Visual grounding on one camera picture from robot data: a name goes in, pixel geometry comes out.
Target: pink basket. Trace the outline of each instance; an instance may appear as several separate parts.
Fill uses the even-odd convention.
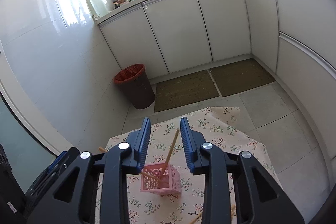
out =
[[[143,167],[142,171],[158,178],[164,165],[164,163],[148,164]],[[180,174],[171,164],[168,164],[161,180],[162,182],[159,182],[155,179],[141,175],[140,192],[150,192],[157,195],[181,193]]]

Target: floor mat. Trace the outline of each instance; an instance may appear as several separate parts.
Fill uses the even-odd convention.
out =
[[[223,97],[275,81],[253,58],[211,68],[210,73]]]
[[[154,112],[219,96],[207,70],[157,83]]]

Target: table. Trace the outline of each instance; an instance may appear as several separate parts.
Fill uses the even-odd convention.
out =
[[[265,169],[278,182],[268,157],[266,146],[244,133],[235,129],[239,118],[238,107],[208,107],[191,112],[172,120],[157,123],[151,126],[151,139],[148,145],[146,163],[164,162],[180,119],[187,117],[192,130],[201,132],[206,141],[211,142],[223,151],[239,154],[243,150],[250,151]],[[126,140],[128,133],[111,138],[106,149]],[[152,193],[140,192],[140,175],[127,175],[127,192],[130,223],[134,224],[188,224],[203,209],[204,175],[193,176],[186,166],[182,139],[179,135],[174,146],[170,163],[178,170],[181,176],[181,195],[170,194],[159,196]],[[231,204],[234,202],[232,176],[229,176]],[[103,174],[100,174],[98,194],[96,199],[95,224],[99,223],[100,197]]]

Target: white label sticker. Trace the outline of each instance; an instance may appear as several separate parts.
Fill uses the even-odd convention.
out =
[[[12,209],[13,213],[16,213],[17,210],[14,208],[11,202],[7,202],[8,206]]]

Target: trash can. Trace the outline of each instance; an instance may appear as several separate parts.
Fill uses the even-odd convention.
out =
[[[113,82],[137,109],[149,107],[155,100],[144,64],[135,64],[123,69],[114,77]]]

